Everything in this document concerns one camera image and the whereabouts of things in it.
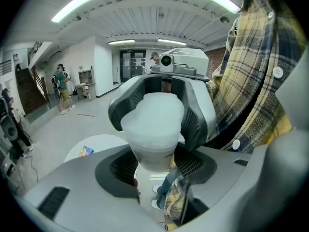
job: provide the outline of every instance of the wooden stair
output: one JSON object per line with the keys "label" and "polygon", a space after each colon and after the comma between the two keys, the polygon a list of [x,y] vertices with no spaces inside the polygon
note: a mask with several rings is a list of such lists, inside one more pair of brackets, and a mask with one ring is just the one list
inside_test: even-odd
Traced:
{"label": "wooden stair", "polygon": [[16,72],[16,82],[19,97],[26,115],[47,103],[37,88],[29,69]]}

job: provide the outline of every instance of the blue jeans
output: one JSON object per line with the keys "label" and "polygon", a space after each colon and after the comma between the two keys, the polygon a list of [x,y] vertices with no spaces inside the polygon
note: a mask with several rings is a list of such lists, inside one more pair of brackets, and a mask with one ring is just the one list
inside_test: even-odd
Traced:
{"label": "blue jeans", "polygon": [[172,186],[175,179],[177,179],[181,173],[178,170],[169,172],[169,174],[165,177],[162,186],[158,189],[158,201],[156,204],[160,209],[164,209],[166,194],[168,193],[170,187]]}

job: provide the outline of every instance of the jeans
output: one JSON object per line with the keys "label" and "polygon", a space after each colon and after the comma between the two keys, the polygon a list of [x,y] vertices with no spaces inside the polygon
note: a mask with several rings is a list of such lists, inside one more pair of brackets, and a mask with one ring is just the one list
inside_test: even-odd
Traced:
{"label": "jeans", "polygon": [[165,177],[162,186],[158,189],[158,201],[156,204],[160,209],[164,209],[166,194],[168,193],[170,187],[172,186],[175,179],[177,179],[181,173],[178,170],[169,172],[169,174]]}
{"label": "jeans", "polygon": [[19,64],[16,64],[16,71],[17,70],[20,70],[21,71],[21,68],[20,68],[20,65]]}
{"label": "jeans", "polygon": [[[12,120],[13,120],[15,126],[16,126],[19,138],[25,143],[26,146],[29,147],[31,145],[31,143],[28,140],[27,136],[24,134],[24,131],[19,127],[16,119],[13,116],[11,116],[11,118],[12,118]],[[18,138],[16,140],[11,141],[11,144],[13,145],[14,149],[17,151],[17,156],[19,158],[24,153],[24,151],[22,150],[22,148],[18,144]]]}

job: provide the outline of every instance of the doorway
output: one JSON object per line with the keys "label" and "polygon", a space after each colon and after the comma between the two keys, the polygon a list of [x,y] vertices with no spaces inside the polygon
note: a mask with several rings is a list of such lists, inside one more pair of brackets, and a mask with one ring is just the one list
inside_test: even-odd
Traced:
{"label": "doorway", "polygon": [[120,80],[126,82],[132,77],[145,74],[146,50],[120,51]]}

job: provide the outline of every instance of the plaid shirt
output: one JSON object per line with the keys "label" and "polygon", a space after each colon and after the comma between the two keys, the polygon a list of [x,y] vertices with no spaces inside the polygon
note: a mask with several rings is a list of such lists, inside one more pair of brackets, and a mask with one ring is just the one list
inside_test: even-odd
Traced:
{"label": "plaid shirt", "polygon": [[[216,138],[243,112],[260,85],[262,89],[235,137],[222,150],[252,153],[261,144],[288,132],[291,124],[275,96],[276,90],[299,61],[307,39],[295,16],[281,0],[243,0],[240,17],[228,33],[222,64],[212,74],[207,89],[216,111]],[[274,67],[283,70],[276,78]],[[169,230],[177,228],[185,200],[186,181],[181,176],[172,184],[164,207]]]}

